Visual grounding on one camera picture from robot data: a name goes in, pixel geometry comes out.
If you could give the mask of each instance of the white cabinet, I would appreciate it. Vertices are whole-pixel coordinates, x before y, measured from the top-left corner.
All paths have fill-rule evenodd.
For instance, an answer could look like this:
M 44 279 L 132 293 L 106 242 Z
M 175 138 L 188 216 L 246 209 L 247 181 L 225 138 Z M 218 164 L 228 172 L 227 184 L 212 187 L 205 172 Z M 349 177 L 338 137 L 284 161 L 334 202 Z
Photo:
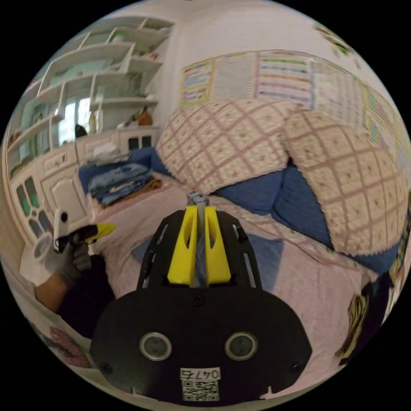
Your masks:
M 76 164 L 78 164 L 78 158 L 76 146 L 73 143 L 65 144 L 36 159 L 40 180 Z
M 52 212 L 54 213 L 57 208 L 67 212 L 70 231 L 89 223 L 77 170 L 78 165 L 75 164 L 41 182 Z
M 123 153 L 143 147 L 154 147 L 157 140 L 158 127 L 140 126 L 120 130 L 120 149 Z
M 10 182 L 10 190 L 16 212 L 33 244 L 44 232 L 53 233 L 54 216 L 44 196 L 35 162 Z
M 111 130 L 101 134 L 78 138 L 75 141 L 75 146 L 79 163 L 83 164 L 87 160 L 92 159 L 94 149 L 108 143 L 111 143 L 117 149 L 120 149 L 120 132 L 118 130 Z

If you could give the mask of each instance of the colorful chart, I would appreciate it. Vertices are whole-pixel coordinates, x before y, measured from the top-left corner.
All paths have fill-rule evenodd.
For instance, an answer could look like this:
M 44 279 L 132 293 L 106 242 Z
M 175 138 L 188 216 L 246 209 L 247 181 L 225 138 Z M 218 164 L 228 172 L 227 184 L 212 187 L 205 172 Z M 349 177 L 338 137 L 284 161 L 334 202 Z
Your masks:
M 394 120 L 398 143 L 399 145 L 401 145 L 402 149 L 408 154 L 409 158 L 411 159 L 411 141 L 407 129 L 405 128 L 405 124 L 399 117 L 399 115 L 396 113 L 394 114 Z
M 184 67 L 180 106 L 221 98 L 282 98 L 366 131 L 409 175 L 411 141 L 404 122 L 374 89 L 317 56 L 286 50 L 225 54 Z
M 310 62 L 305 54 L 268 50 L 256 57 L 256 98 L 284 98 L 311 107 Z
M 210 99 L 252 98 L 255 53 L 225 54 L 215 59 Z
M 313 73 L 313 105 L 355 130 L 364 128 L 364 99 L 361 82 L 340 67 L 323 59 L 311 61 Z
M 214 59 L 204 60 L 184 67 L 180 106 L 205 103 L 209 99 Z
M 371 88 L 368 109 L 375 118 L 385 124 L 390 130 L 395 130 L 394 110 L 383 96 Z

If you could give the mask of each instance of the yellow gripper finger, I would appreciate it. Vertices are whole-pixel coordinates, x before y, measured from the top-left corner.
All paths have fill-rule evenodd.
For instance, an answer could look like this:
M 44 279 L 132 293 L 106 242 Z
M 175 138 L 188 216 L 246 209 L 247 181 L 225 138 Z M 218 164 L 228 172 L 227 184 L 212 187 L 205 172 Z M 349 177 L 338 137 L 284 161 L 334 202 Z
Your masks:
M 204 222 L 207 285 L 228 283 L 231 279 L 231 273 L 215 207 L 207 206 L 205 208 Z
M 167 275 L 170 284 L 193 286 L 197 251 L 197 213 L 196 205 L 189 205 L 185 209 Z

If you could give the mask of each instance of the gray glove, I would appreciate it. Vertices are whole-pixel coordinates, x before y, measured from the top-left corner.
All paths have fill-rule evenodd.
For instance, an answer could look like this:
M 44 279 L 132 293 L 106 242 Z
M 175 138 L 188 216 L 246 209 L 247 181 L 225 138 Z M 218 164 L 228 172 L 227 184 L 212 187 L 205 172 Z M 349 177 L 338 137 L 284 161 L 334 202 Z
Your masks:
M 80 279 L 82 272 L 91 268 L 91 259 L 89 256 L 89 246 L 79 244 L 78 236 L 74 238 L 74 247 L 67 244 L 65 247 L 60 264 L 55 274 L 66 284 L 68 289 L 72 288 Z

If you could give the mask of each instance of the screw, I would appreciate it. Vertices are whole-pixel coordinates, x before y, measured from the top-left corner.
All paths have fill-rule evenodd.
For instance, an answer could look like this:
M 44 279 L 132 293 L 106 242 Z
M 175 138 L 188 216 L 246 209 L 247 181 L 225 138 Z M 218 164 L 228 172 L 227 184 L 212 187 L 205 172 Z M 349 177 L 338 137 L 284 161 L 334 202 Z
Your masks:
M 202 295 L 196 295 L 196 296 L 194 296 L 194 298 L 193 298 L 193 305 L 195 306 L 195 307 L 200 307 L 201 305 L 203 305 L 204 304 L 204 297 L 202 296 Z
M 302 365 L 303 364 L 301 364 L 299 361 L 292 363 L 290 366 L 290 372 L 291 373 L 299 372 L 301 370 Z
M 107 363 L 102 363 L 100 367 L 105 374 L 110 375 L 113 372 L 113 369 Z

